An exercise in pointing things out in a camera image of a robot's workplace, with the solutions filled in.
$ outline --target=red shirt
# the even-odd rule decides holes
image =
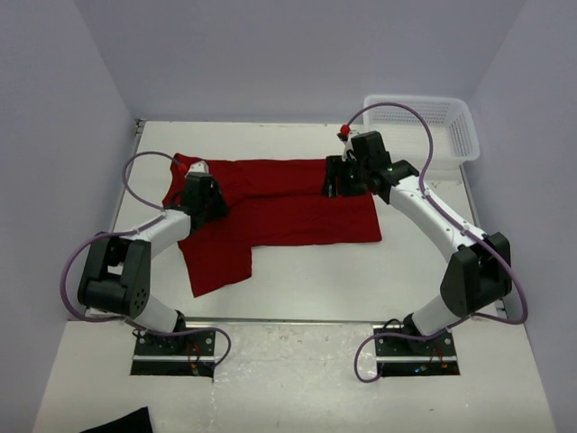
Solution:
[[[190,166],[202,161],[176,154]],[[194,296],[252,275],[254,246],[378,242],[379,221],[370,194],[321,194],[325,160],[206,161],[229,215],[179,242]],[[176,164],[164,205],[184,188]]]

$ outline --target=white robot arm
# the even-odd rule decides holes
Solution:
[[[431,336],[511,292],[507,272],[464,231],[483,239],[510,264],[510,246],[504,235],[487,235],[446,205],[426,183],[423,192],[417,169],[407,161],[392,162],[379,133],[344,138],[343,156],[326,159],[324,193],[328,197],[351,196],[368,190],[378,195],[409,217],[448,263],[440,293],[405,318],[404,333]],[[447,216],[463,226],[462,232]]]
[[[179,203],[163,213],[160,222],[135,235],[90,245],[78,286],[82,305],[125,316],[153,331],[171,333],[185,328],[182,314],[151,295],[151,260],[205,223],[227,215],[218,184],[203,161],[190,167]],[[122,270],[116,273],[119,265]]]

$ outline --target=white basket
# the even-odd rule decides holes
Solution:
[[[415,109],[431,128],[435,151],[431,169],[454,170],[465,161],[479,158],[479,140],[469,107],[452,97],[370,95],[364,106],[399,102]],[[362,115],[365,131],[379,131],[395,158],[407,159],[419,169],[428,154],[428,140],[420,122],[408,111],[379,106]]]

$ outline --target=white tabletop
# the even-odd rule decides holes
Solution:
[[[336,124],[148,122],[139,152],[228,160],[324,158],[343,151],[337,131]],[[426,152],[425,134],[423,138]],[[402,156],[394,143],[387,146]],[[442,174],[429,178],[435,192],[471,220],[461,173]],[[139,159],[130,176],[133,189],[157,203],[170,181],[169,161],[155,156]],[[182,253],[174,244],[152,262],[152,293],[196,318],[403,318],[438,294],[446,263],[406,216],[379,198],[375,205],[380,243],[253,248],[250,279],[196,299]],[[125,194],[115,228],[135,226],[155,214]]]
[[[68,323],[35,433],[78,433],[142,406],[155,433],[554,433],[522,327],[454,330],[460,376],[364,384],[353,355],[369,325],[224,325],[233,338],[215,382],[130,376],[126,325]],[[222,353],[222,338],[217,338]],[[374,346],[361,360],[375,374]]]
[[[303,140],[318,149],[303,146]],[[229,159],[313,158],[340,151],[334,127],[274,124],[150,123],[140,150],[149,149]],[[131,181],[143,195],[160,200],[169,184],[166,162],[142,161]],[[442,198],[469,218],[459,182],[435,185]],[[118,226],[134,226],[152,214],[125,198]],[[302,261],[291,248],[262,248],[253,257],[250,280],[199,299],[189,292],[174,247],[155,260],[152,287],[170,305],[198,316],[404,317],[436,293],[444,263],[403,216],[384,206],[379,206],[379,216],[380,244],[294,248],[306,256]],[[284,272],[283,260],[293,261],[302,272]],[[356,347],[371,334],[369,324],[221,326],[230,332],[233,350],[211,382],[130,376],[134,341],[128,326],[68,323],[34,431],[79,432],[149,406],[156,433],[554,432],[523,327],[474,320],[456,328],[460,376],[363,384],[355,379],[352,364]],[[216,339],[218,354],[223,343]],[[375,374],[374,345],[367,346],[360,366],[362,374]]]

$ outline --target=light purple wall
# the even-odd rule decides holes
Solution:
[[[529,0],[471,100],[480,220],[511,240],[559,432],[577,431],[577,2]],[[518,309],[516,299],[509,302]]]
[[[110,226],[133,120],[69,0],[1,2],[0,59],[0,431],[26,432],[67,317],[60,268]]]
[[[343,121],[373,93],[473,94],[525,0],[77,0],[131,113]]]

